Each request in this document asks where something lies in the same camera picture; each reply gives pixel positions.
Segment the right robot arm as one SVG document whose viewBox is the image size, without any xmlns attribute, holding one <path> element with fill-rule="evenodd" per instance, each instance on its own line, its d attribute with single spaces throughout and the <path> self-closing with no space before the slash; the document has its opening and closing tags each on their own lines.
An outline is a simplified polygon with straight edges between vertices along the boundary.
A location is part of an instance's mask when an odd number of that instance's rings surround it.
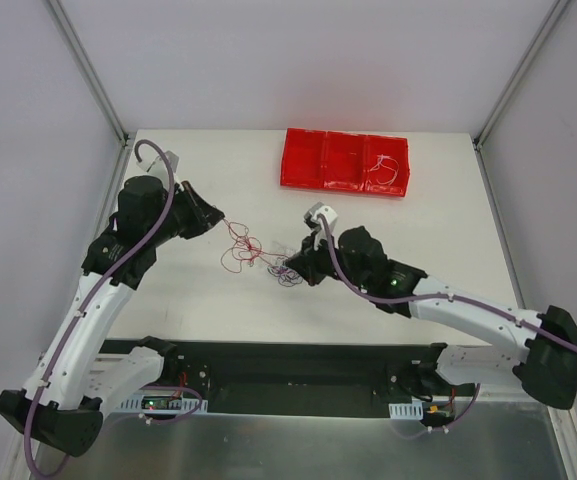
<svg viewBox="0 0 577 480">
<path fill-rule="evenodd" d="M 568 410 L 577 396 L 577 324 L 551 305 L 544 312 L 495 305 L 460 292 L 425 271 L 389 258 L 364 227 L 330 245 L 306 237 L 285 262 L 309 285 L 342 281 L 378 309 L 461 331 L 484 346 L 443 348 L 418 369 L 420 387 L 441 394 L 451 385 L 519 386 L 549 407 Z"/>
</svg>

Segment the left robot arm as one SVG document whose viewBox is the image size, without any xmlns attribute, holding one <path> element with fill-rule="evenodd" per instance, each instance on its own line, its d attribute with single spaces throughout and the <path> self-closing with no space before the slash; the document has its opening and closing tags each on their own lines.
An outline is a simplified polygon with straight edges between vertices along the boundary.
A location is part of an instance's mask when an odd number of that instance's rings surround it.
<svg viewBox="0 0 577 480">
<path fill-rule="evenodd" d="M 203 235 L 224 219 L 187 181 L 169 188 L 150 175 L 128 179 L 116 211 L 89 246 L 57 336 L 19 390 L 0 394 L 0 414 L 27 440 L 70 457 L 86 453 L 105 418 L 142 387 L 181 384 L 176 347 L 148 336 L 117 365 L 89 375 L 110 327 L 157 260 L 157 249 Z"/>
</svg>

